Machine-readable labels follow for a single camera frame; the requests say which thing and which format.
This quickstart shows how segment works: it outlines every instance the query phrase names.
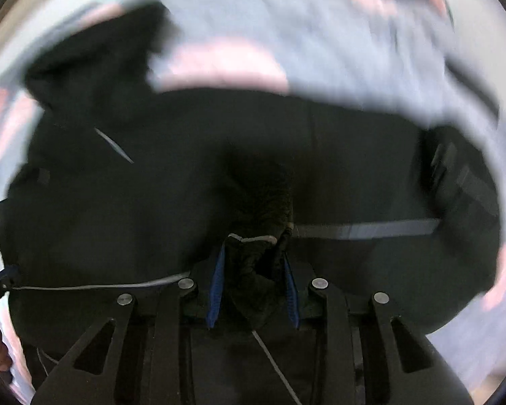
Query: black fabric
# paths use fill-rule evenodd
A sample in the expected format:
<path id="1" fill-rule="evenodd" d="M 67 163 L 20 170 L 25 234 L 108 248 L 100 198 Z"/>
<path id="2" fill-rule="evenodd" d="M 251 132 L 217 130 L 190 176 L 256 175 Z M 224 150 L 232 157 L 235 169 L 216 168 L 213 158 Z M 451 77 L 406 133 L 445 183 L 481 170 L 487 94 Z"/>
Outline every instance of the black fabric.
<path id="1" fill-rule="evenodd" d="M 310 403 L 316 330 L 293 329 L 281 306 L 258 334 L 301 403 Z M 192 360 L 198 405 L 295 404 L 251 331 L 234 318 L 192 330 Z"/>
<path id="2" fill-rule="evenodd" d="M 46 353 L 43 353 L 41 350 L 38 352 L 36 347 L 24 342 L 22 345 L 26 366 L 32 377 L 32 386 L 35 390 L 37 390 L 47 379 L 47 373 L 50 373 L 53 368 L 56 367 L 56 363 L 51 361 L 46 356 Z M 50 357 L 53 358 L 54 361 L 58 361 L 60 360 L 61 355 L 58 355 L 57 357 Z"/>
<path id="3" fill-rule="evenodd" d="M 233 207 L 237 220 L 225 240 L 225 295 L 260 328 L 285 294 L 284 253 L 292 230 L 292 169 L 263 155 L 242 154 L 229 163 L 241 193 Z M 272 236 L 268 240 L 253 240 Z"/>
<path id="4" fill-rule="evenodd" d="M 147 61 L 164 15 L 149 3 L 73 35 L 28 69 L 45 113 L 0 203 L 3 258 L 25 285 L 129 284 L 189 269 L 240 217 L 247 190 L 236 160 L 262 157 L 292 169 L 297 224 L 441 218 L 431 236 L 294 239 L 290 256 L 344 292 L 385 291 L 431 331 L 491 287 L 499 217 L 452 183 L 466 167 L 497 193 L 481 152 L 455 128 L 257 91 L 155 93 Z M 456 148 L 451 174 L 428 181 L 441 144 Z M 64 353 L 106 297 L 15 291 L 9 305 L 25 342 Z"/>

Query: metal bolt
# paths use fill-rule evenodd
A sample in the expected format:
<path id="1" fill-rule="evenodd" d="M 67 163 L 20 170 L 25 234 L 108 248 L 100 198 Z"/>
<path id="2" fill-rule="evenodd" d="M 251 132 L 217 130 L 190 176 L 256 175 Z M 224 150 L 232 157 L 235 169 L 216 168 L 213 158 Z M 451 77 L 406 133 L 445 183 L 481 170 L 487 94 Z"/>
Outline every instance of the metal bolt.
<path id="1" fill-rule="evenodd" d="M 120 306 L 127 306 L 133 301 L 133 296 L 131 294 L 122 294 L 118 296 L 116 301 Z"/>
<path id="2" fill-rule="evenodd" d="M 328 288 L 328 281 L 323 278 L 314 278 L 311 282 L 313 288 L 316 289 L 326 289 Z"/>
<path id="3" fill-rule="evenodd" d="M 183 278 L 178 282 L 178 288 L 180 289 L 191 289 L 195 282 L 191 278 Z"/>
<path id="4" fill-rule="evenodd" d="M 373 299 L 380 304 L 386 304 L 387 302 L 390 301 L 390 297 L 388 297 L 388 294 L 385 294 L 384 292 L 377 292 L 373 296 Z"/>

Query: reflective stripe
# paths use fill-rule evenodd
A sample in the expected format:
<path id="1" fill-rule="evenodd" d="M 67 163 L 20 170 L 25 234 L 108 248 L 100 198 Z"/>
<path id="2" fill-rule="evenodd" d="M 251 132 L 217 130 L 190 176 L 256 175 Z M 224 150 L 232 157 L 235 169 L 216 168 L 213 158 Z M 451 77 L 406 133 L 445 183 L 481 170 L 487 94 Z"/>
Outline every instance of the reflective stripe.
<path id="1" fill-rule="evenodd" d="M 101 135 L 105 141 L 107 143 L 109 143 L 112 147 L 112 149 L 114 149 L 117 153 L 119 153 L 122 157 L 124 157 L 127 161 L 129 161 L 131 164 L 133 164 L 133 160 L 127 156 L 127 154 L 123 151 L 123 149 L 118 146 L 118 143 L 116 143 L 113 139 L 111 139 L 111 137 L 109 137 L 108 135 L 104 134 L 103 132 L 101 132 L 99 129 L 97 128 L 94 128 L 95 131 Z"/>
<path id="2" fill-rule="evenodd" d="M 294 238 L 367 240 L 423 236 L 433 233 L 440 219 L 409 219 L 405 221 L 364 222 L 346 225 L 295 225 Z"/>

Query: black jacket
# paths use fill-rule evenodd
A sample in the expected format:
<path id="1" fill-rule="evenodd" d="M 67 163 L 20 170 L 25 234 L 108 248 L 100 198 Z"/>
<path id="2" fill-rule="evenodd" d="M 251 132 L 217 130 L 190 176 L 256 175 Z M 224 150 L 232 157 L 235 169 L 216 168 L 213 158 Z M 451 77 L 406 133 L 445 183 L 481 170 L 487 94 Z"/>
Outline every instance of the black jacket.
<path id="1" fill-rule="evenodd" d="M 253 157 L 292 170 L 297 225 L 440 219 L 422 235 L 294 239 L 290 254 L 344 291 L 385 291 L 431 331 L 491 287 L 497 192 L 455 128 L 259 91 L 154 93 L 147 60 L 164 18 L 147 4 L 28 69 L 45 112 L 0 203 L 1 253 L 23 285 L 129 284 L 189 269 L 230 232 L 243 193 L 235 167 Z M 14 291 L 9 305 L 22 340 L 64 352 L 114 296 Z"/>

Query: gray wire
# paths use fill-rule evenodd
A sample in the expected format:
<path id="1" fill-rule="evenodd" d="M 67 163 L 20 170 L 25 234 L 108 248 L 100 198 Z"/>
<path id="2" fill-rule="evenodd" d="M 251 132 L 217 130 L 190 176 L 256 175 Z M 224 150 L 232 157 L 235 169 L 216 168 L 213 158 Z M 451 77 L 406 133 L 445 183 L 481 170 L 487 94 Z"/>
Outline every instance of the gray wire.
<path id="1" fill-rule="evenodd" d="M 55 360 L 54 358 L 51 358 L 49 355 L 47 355 L 43 350 L 41 350 L 39 347 L 38 347 L 38 351 L 41 352 L 41 354 L 46 357 L 49 361 L 53 362 L 54 364 L 58 365 L 60 363 L 60 361 L 57 361 Z"/>
<path id="2" fill-rule="evenodd" d="M 296 405 L 302 405 L 302 403 L 300 402 L 300 399 L 298 399 L 298 396 L 296 395 L 296 393 L 294 392 L 294 390 L 290 386 L 289 381 L 287 381 L 285 375 L 283 374 L 283 372 L 277 366 L 276 361 L 274 361 L 274 358 L 272 358 L 272 355 L 270 354 L 270 350 L 268 350 L 268 348 L 266 347 L 266 345 L 262 341 L 261 337 L 258 335 L 257 331 L 253 330 L 251 333 L 253 334 L 253 336 L 257 340 L 258 345 L 264 350 L 264 353 L 266 354 L 268 360 L 272 364 L 272 367 L 274 368 L 274 370 L 278 374 L 279 378 L 282 380 L 283 384 L 287 388 L 287 391 L 290 393 L 290 395 L 294 399 Z"/>
<path id="3" fill-rule="evenodd" d="M 154 286 L 170 285 L 172 283 L 188 277 L 189 272 L 182 274 L 174 274 L 157 280 L 151 280 L 143 283 L 128 283 L 124 285 L 84 285 L 84 286 L 65 286 L 61 288 L 44 288 L 40 286 L 17 286 L 12 289 L 17 291 L 31 290 L 31 291 L 84 291 L 86 289 L 134 289 L 134 288 L 153 288 Z"/>
<path id="4" fill-rule="evenodd" d="M 47 375 L 47 377 L 49 377 L 49 372 L 47 371 L 47 367 L 45 366 L 45 364 L 43 364 L 43 361 L 41 360 L 41 355 L 39 354 L 39 347 L 36 348 L 35 352 L 38 354 L 39 363 L 43 367 L 43 370 L 45 370 L 45 374 Z"/>

